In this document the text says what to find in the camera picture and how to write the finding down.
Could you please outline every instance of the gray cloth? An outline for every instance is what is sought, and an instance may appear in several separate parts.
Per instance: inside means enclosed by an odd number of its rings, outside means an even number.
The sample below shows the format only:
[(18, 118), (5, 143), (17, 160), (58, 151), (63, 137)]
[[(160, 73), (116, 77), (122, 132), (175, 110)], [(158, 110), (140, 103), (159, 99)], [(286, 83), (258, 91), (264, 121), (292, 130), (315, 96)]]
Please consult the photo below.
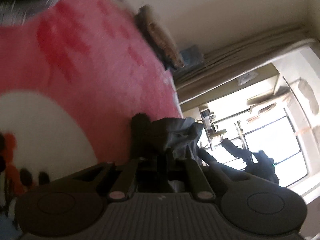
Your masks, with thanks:
[(191, 117), (163, 118), (151, 123), (148, 142), (160, 154), (171, 149), (175, 159), (190, 158), (202, 165), (197, 153), (202, 129), (203, 124), (195, 122)]

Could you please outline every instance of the clothes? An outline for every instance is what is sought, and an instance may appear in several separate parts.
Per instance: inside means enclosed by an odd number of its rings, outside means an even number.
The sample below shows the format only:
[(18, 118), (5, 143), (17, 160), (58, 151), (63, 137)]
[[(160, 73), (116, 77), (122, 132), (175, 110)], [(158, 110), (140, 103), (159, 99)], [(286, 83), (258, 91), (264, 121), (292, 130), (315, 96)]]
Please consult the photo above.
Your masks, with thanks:
[(163, 118), (150, 122), (146, 114), (137, 114), (132, 118), (131, 129), (131, 158), (166, 155), (170, 150), (174, 159), (190, 158), (202, 165), (197, 143), (203, 124), (193, 118)]
[[(264, 151), (253, 153), (248, 150), (243, 150), (236, 147), (229, 139), (223, 139), (221, 146), (230, 152), (234, 157), (242, 158), (244, 160), (244, 162), (247, 164), (247, 167), (245, 168), (247, 173), (279, 184), (279, 178), (275, 173), (275, 161), (268, 158)], [(253, 162), (252, 155), (256, 157), (258, 163)]]
[(182, 68), (184, 61), (173, 39), (164, 31), (160, 23), (155, 20), (153, 10), (144, 5), (135, 16), (135, 23), (157, 57), (163, 62), (165, 69)]

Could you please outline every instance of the white wall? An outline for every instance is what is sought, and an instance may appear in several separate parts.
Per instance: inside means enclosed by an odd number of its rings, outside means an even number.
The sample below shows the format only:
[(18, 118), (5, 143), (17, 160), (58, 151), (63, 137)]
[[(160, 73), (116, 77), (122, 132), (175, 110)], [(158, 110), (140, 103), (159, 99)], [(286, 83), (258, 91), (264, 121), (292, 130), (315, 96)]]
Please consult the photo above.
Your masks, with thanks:
[[(299, 51), (289, 53), (285, 57), (274, 61), (273, 65), (289, 83), (292, 83), (299, 78), (305, 79), (312, 88), (316, 100), (320, 102), (320, 59), (316, 57), (311, 48), (303, 48)], [(312, 114), (307, 99), (299, 93), (296, 87), (292, 86), (292, 88), (295, 91), (295, 94), (300, 101), (312, 128), (316, 125), (320, 125), (320, 114)], [(300, 106), (297, 106), (297, 110), (295, 111), (297, 115), (293, 117), (293, 122), (297, 124), (298, 130), (303, 130), (308, 127), (308, 124), (301, 123), (304, 118), (302, 111), (297, 113), (299, 109)], [(320, 172), (319, 150), (317, 145), (313, 145), (316, 144), (315, 137), (311, 130), (305, 131), (301, 136), (305, 137), (302, 144), (305, 145), (309, 158), (309, 161), (307, 160), (309, 173), (314, 175)]]
[(254, 79), (248, 81), (245, 84), (242, 84), (239, 86), (238, 84), (238, 80), (234, 79), (231, 80), (221, 86), (216, 87), (215, 89), (212, 89), (190, 101), (185, 102), (184, 104), (181, 104), (181, 110), (183, 112), (189, 110), (189, 109), (193, 109), (194, 107), (198, 107), (202, 104), (206, 104), (209, 103), (213, 100), (216, 100), (218, 98), (224, 97), (226, 95), (229, 95), (231, 93), (234, 93), (236, 91), (239, 91), (241, 89), (244, 89), (246, 87), (249, 87), (255, 83), (261, 82), (263, 80), (269, 79), (271, 77), (277, 76), (279, 74), (279, 72), (277, 71), (277, 69), (272, 65), (272, 64), (268, 64), (265, 66), (262, 66), (258, 69), (255, 70), (256, 73), (258, 73), (258, 76), (256, 76)]
[(300, 234), (303, 237), (314, 237), (316, 234), (320, 233), (320, 197), (309, 203), (307, 207), (307, 218), (302, 225)]
[(179, 47), (203, 52), (246, 36), (307, 18), (307, 0), (127, 0), (138, 10), (151, 4)]

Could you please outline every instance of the window frame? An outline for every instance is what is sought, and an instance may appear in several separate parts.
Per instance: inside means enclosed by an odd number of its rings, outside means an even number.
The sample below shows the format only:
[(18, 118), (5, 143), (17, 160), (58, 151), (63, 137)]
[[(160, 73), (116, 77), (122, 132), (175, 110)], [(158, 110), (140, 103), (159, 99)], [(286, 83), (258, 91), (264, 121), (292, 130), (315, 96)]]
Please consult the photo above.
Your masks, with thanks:
[[(265, 124), (265, 125), (263, 125), (263, 126), (261, 126), (261, 127), (259, 127), (259, 128), (256, 128), (256, 129), (254, 129), (254, 130), (252, 130), (252, 131), (243, 133), (242, 135), (243, 135), (243, 137), (244, 137), (244, 140), (246, 141), (246, 139), (245, 139), (245, 136), (246, 136), (246, 135), (248, 135), (248, 134), (250, 134), (250, 133), (253, 133), (253, 132), (257, 131), (257, 130), (263, 129), (263, 128), (267, 127), (268, 125), (273, 124), (273, 123), (275, 123), (275, 122), (278, 122), (279, 120), (281, 120), (281, 119), (283, 119), (283, 118), (287, 118), (287, 120), (288, 120), (288, 122), (289, 122), (289, 124), (290, 124), (290, 126), (291, 126), (291, 128), (292, 128), (293, 133), (296, 133), (296, 130), (295, 130), (294, 126), (293, 126), (292, 121), (290, 120), (290, 117), (288, 116), (288, 113), (287, 113), (286, 109), (285, 109), (285, 108), (283, 108), (283, 109), (284, 109), (284, 112), (285, 112), (285, 116), (283, 116), (283, 117), (281, 117), (281, 118), (278, 118), (277, 120), (274, 120), (274, 121), (272, 121), (272, 122), (270, 122), (270, 123), (268, 123), (268, 124)], [(219, 122), (226, 121), (226, 120), (228, 120), (228, 119), (231, 119), (231, 118), (233, 118), (233, 117), (235, 117), (235, 116), (241, 115), (241, 114), (246, 113), (246, 112), (248, 112), (248, 111), (249, 111), (249, 110), (244, 110), (244, 111), (241, 111), (241, 112), (239, 112), (239, 113), (233, 114), (233, 115), (231, 115), (231, 116), (228, 116), (228, 117), (226, 117), (226, 118), (223, 118), (223, 119), (221, 119), (221, 120), (218, 120), (217, 122), (214, 122), (214, 124), (217, 125)], [(285, 162), (286, 160), (289, 160), (290, 158), (294, 157), (295, 155), (297, 155), (297, 154), (299, 154), (299, 153), (302, 153), (303, 160), (304, 160), (304, 163), (305, 163), (305, 166), (306, 166), (306, 169), (307, 169), (307, 173), (306, 173), (303, 177), (301, 177), (300, 179), (296, 180), (295, 182), (292, 182), (291, 184), (287, 185), (286, 187), (289, 187), (289, 186), (295, 184), (296, 182), (298, 182), (299, 180), (305, 178), (305, 177), (308, 176), (308, 174), (309, 174), (309, 168), (308, 168), (308, 165), (307, 165), (307, 162), (306, 162), (306, 157), (305, 157), (305, 154), (304, 154), (303, 149), (302, 149), (302, 147), (301, 147), (301, 143), (300, 143), (300, 140), (299, 140), (299, 138), (298, 138), (298, 135), (295, 135), (295, 138), (296, 138), (297, 143), (298, 143), (298, 146), (299, 146), (299, 151), (296, 152), (296, 153), (294, 153), (293, 155), (290, 155), (289, 157), (285, 158), (284, 160), (281, 160), (281, 161), (275, 163), (275, 165), (278, 165), (278, 164), (280, 164), (280, 163), (283, 163), (283, 162)], [(230, 141), (233, 142), (233, 141), (238, 140), (238, 139), (241, 140), (240, 136), (237, 136), (237, 137), (231, 139)], [(222, 147), (222, 146), (221, 146), (221, 143), (219, 143), (219, 144), (216, 144), (214, 147)], [(231, 161), (227, 161), (227, 162), (225, 162), (225, 163), (223, 163), (223, 164), (226, 164), (226, 163), (229, 163), (229, 162), (238, 160), (238, 159), (241, 159), (241, 158), (236, 157), (235, 159), (233, 159), (233, 160), (231, 160)]]

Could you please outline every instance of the window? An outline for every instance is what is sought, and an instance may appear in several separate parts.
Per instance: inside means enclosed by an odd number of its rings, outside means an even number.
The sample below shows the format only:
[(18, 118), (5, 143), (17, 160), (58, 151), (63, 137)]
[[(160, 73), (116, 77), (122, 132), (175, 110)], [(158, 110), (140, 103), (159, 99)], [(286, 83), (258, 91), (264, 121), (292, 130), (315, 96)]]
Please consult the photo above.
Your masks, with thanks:
[[(269, 158), (275, 161), (275, 172), (280, 180), (280, 186), (287, 187), (307, 175), (307, 167), (302, 150), (288, 115), (284, 109), (275, 109), (270, 114), (253, 123), (248, 123), (249, 112), (232, 118), (217, 121), (219, 130), (227, 129), (223, 138), (228, 138), (237, 147), (243, 147), (236, 122), (241, 124), (244, 141), (251, 152), (263, 150)], [(207, 151), (218, 162), (224, 163), (237, 170), (243, 170), (246, 163), (241, 158), (233, 157), (220, 144), (214, 146), (213, 151)]]

